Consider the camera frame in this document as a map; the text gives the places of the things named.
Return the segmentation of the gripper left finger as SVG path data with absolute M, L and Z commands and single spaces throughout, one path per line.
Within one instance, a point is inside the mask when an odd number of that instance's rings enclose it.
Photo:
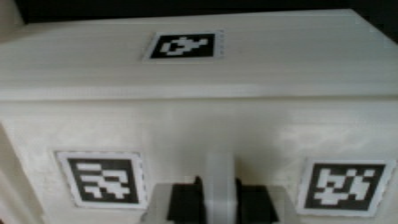
M 203 180 L 176 183 L 171 191 L 167 220 L 174 224 L 206 224 Z

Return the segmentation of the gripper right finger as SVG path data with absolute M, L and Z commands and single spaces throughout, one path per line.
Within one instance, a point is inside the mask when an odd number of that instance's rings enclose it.
M 245 185 L 236 180 L 236 224 L 276 224 L 279 215 L 265 185 Z

